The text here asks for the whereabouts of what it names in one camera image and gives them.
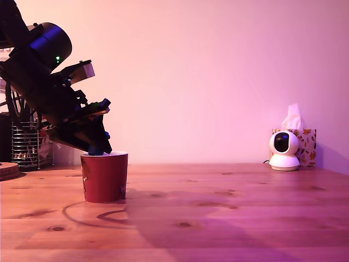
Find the pink wall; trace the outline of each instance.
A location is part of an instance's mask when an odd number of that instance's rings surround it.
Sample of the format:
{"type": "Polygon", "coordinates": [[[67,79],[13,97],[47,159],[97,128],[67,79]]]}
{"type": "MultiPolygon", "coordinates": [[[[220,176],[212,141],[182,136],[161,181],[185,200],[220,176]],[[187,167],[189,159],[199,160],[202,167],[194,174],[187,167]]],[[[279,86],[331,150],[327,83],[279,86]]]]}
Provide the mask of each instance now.
{"type": "Polygon", "coordinates": [[[105,126],[131,163],[262,162],[298,103],[320,164],[349,174],[348,0],[16,2],[69,34],[61,68],[92,59],[75,88],[112,101],[105,126]]]}

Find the metal utensil holder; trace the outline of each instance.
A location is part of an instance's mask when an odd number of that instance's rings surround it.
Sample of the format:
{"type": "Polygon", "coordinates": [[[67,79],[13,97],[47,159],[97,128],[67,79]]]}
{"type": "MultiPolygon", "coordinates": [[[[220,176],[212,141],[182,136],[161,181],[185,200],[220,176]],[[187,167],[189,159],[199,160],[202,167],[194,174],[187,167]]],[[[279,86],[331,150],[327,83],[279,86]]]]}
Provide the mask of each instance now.
{"type": "Polygon", "coordinates": [[[21,122],[22,127],[12,124],[12,162],[17,163],[19,168],[40,168],[44,165],[53,165],[53,143],[47,135],[40,135],[40,131],[31,130],[35,122],[21,122]],[[41,154],[43,141],[47,147],[41,154]]]}

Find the security camera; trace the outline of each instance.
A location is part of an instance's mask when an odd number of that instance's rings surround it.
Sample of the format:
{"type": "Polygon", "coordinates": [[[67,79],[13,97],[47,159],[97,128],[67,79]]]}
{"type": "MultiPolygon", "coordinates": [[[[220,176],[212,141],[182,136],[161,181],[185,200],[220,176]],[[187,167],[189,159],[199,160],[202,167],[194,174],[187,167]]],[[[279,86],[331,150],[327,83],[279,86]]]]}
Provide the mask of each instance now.
{"type": "Polygon", "coordinates": [[[269,164],[279,171],[294,171],[299,167],[299,160],[294,155],[299,146],[298,138],[289,131],[276,132],[269,142],[273,156],[269,164]]]}

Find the patterned tissue box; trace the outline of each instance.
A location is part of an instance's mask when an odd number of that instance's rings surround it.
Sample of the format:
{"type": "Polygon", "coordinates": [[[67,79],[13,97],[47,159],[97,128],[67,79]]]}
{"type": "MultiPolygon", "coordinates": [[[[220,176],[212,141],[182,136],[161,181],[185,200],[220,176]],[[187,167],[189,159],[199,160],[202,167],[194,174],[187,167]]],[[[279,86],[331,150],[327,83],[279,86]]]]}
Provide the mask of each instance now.
{"type": "MultiPolygon", "coordinates": [[[[281,129],[273,129],[273,134],[281,129]]],[[[316,166],[316,129],[288,129],[299,140],[296,157],[300,166],[316,166]]]]}

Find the red cup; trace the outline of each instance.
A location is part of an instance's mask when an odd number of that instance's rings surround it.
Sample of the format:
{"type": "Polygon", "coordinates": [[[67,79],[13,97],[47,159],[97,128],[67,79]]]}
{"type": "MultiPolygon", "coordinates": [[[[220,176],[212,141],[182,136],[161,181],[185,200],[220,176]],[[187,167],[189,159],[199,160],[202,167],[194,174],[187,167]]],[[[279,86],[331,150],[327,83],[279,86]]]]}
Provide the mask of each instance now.
{"type": "Polygon", "coordinates": [[[112,152],[103,156],[81,156],[85,200],[110,203],[126,198],[128,154],[112,152]]]}

